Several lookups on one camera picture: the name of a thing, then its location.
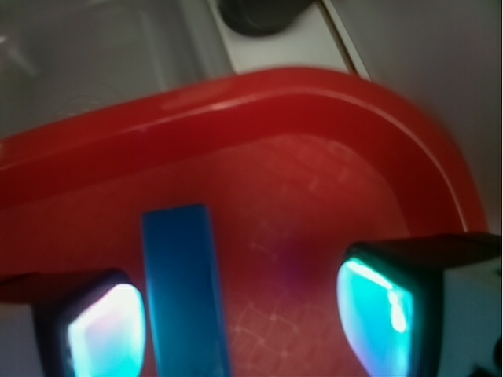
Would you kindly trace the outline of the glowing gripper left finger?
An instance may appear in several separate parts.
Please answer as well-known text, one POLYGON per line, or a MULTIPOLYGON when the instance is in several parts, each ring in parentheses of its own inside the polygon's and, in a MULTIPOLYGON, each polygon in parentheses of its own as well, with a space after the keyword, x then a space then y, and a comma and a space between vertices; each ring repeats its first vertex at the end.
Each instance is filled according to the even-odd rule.
POLYGON ((1 277, 3 376, 139 376, 141 292, 118 269, 1 277))

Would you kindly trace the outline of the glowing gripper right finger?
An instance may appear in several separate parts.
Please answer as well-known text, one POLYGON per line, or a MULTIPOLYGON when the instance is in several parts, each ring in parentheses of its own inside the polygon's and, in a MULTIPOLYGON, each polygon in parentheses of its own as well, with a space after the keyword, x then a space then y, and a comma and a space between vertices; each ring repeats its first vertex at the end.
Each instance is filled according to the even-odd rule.
POLYGON ((502 373, 501 237, 358 242, 337 271, 345 337, 371 376, 502 373))

